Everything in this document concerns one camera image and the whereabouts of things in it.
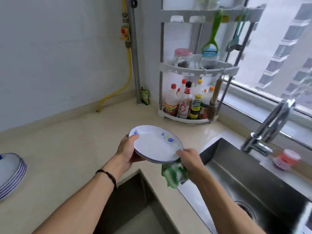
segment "brush with wooden handle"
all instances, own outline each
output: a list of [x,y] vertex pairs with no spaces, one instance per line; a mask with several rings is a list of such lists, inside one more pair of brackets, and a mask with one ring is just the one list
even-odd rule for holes
[[207,116],[208,116],[208,119],[210,121],[213,121],[214,116],[215,116],[215,112],[216,112],[216,108],[218,106],[216,101],[217,101],[219,93],[220,93],[221,85],[223,82],[223,76],[224,76],[224,74],[221,74],[220,77],[217,79],[216,85],[215,85],[215,90],[213,91],[213,96],[211,97],[209,107],[207,108]]

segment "green packet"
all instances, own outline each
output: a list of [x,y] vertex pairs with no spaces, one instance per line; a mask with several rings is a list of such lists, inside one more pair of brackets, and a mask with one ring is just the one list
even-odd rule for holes
[[187,170],[182,165],[180,158],[174,163],[162,164],[161,175],[166,178],[167,186],[174,189],[177,188],[179,183],[188,179]]
[[141,102],[149,105],[149,90],[145,90],[143,87],[141,87]]

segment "person's right hand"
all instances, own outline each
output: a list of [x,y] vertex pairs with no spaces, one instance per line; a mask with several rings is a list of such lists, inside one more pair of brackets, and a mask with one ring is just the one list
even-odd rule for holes
[[183,166],[188,170],[189,178],[192,180],[193,175],[201,169],[205,169],[200,156],[196,149],[181,149],[177,151],[177,155],[181,158]]

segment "dishcloth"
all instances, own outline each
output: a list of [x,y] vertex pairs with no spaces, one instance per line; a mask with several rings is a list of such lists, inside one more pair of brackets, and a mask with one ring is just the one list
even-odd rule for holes
[[188,179],[186,168],[182,165],[181,159],[173,163],[165,163],[161,166],[161,175],[166,178],[167,186],[174,189],[179,183]]

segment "chrome faucet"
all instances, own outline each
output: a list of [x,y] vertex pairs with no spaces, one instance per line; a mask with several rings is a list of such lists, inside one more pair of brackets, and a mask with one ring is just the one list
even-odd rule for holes
[[285,123],[296,106],[294,99],[284,99],[273,112],[264,120],[261,126],[256,132],[250,134],[244,144],[241,146],[241,150],[249,153],[252,149],[258,151],[263,156],[268,156],[273,152],[273,149],[262,144],[271,143],[272,140],[279,134]]

